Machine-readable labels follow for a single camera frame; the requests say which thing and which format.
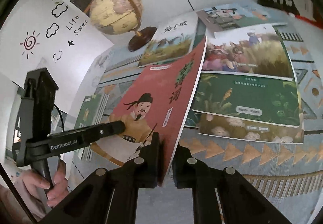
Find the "globe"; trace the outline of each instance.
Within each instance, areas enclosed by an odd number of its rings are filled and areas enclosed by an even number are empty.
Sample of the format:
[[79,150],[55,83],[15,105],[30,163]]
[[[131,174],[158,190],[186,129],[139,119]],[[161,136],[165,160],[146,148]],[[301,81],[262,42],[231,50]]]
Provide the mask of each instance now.
[[141,25],[141,0],[93,0],[91,23],[109,35],[136,31]]

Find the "metal bolt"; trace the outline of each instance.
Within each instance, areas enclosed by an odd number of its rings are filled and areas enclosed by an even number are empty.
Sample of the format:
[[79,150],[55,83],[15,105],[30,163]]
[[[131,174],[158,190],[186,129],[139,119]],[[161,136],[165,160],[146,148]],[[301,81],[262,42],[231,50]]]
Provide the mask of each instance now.
[[95,171],[95,174],[97,174],[98,176],[103,176],[105,174],[106,170],[105,169],[97,169]]
[[187,159],[188,164],[194,165],[196,164],[197,160],[194,157],[190,157]]
[[145,160],[142,157],[136,157],[134,162],[136,164],[142,164]]
[[234,173],[235,173],[235,169],[234,168],[232,168],[232,167],[227,167],[226,169],[225,169],[225,171],[226,171],[226,173],[228,173],[228,174],[230,174],[230,175],[233,175]]

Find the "wooden globe base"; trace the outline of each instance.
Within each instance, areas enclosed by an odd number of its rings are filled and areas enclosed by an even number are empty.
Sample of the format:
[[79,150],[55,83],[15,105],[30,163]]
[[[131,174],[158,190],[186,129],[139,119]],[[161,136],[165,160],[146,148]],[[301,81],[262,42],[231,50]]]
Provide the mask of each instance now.
[[136,34],[131,40],[129,41],[128,44],[128,49],[130,52],[136,51],[143,47],[145,44],[147,44],[151,38],[154,36],[157,28],[148,26],[141,30],[140,32],[136,32]]

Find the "black cable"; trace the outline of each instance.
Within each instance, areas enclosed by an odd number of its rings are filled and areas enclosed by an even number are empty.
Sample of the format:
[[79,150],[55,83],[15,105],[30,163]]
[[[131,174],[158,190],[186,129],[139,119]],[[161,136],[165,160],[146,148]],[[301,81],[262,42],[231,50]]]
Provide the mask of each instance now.
[[24,212],[26,213],[26,215],[31,220],[31,222],[33,224],[36,224],[37,223],[37,220],[35,219],[35,217],[33,216],[33,214],[31,214],[30,210],[28,209],[28,207],[26,206],[25,202],[23,201],[23,199],[19,195],[18,191],[16,190],[16,187],[11,182],[11,180],[10,180],[7,172],[4,170],[3,166],[1,165],[1,163],[0,163],[0,175],[3,178],[4,182],[7,184],[7,186],[9,187],[10,191],[12,192],[12,194],[15,196],[15,198],[18,201],[19,205],[22,207],[22,209],[24,210]]
[[62,129],[63,129],[63,132],[64,132],[65,129],[64,129],[64,121],[63,121],[62,113],[60,112],[59,108],[55,104],[54,104],[54,107],[57,109],[57,111],[59,113],[59,117],[60,117],[61,122],[62,122]]

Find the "sun drawing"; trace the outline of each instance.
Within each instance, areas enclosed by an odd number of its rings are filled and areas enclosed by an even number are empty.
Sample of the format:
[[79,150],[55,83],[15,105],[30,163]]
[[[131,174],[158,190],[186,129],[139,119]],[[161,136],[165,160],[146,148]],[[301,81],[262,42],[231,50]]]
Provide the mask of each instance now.
[[29,53],[33,55],[33,52],[31,51],[35,45],[39,45],[39,43],[36,43],[36,37],[39,36],[39,34],[35,37],[35,31],[33,31],[33,35],[29,36],[27,32],[27,37],[23,43],[20,43],[20,45],[24,45],[25,50],[27,51],[27,59],[29,58]]

